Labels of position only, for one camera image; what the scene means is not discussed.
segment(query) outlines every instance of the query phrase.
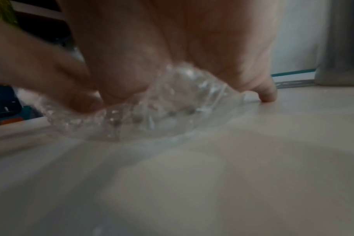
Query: table surface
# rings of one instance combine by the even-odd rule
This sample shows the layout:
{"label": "table surface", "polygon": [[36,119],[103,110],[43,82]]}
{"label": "table surface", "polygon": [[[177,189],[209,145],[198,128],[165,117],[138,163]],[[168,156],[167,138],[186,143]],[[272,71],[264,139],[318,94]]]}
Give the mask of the table surface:
{"label": "table surface", "polygon": [[354,88],[248,93],[242,115],[180,142],[1,126],[0,235],[354,235]]}

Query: skin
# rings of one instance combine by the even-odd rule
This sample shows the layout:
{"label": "skin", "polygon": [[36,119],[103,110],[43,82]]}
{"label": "skin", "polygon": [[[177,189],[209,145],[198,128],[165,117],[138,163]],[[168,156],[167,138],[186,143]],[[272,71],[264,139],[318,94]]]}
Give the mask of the skin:
{"label": "skin", "polygon": [[[0,78],[7,78],[7,84],[48,94],[63,104],[68,101],[72,109],[89,112],[75,108],[82,97],[56,94],[54,87],[66,81],[65,91],[75,89],[75,96],[98,89],[106,105],[111,105],[147,89],[167,65],[188,61],[240,92],[257,92],[264,102],[277,98],[270,65],[284,0],[58,2],[88,70],[58,49],[41,42],[35,45],[35,39],[0,26],[0,45],[11,48],[7,55],[17,55],[10,59],[0,51]],[[10,37],[21,37],[22,43]]]}

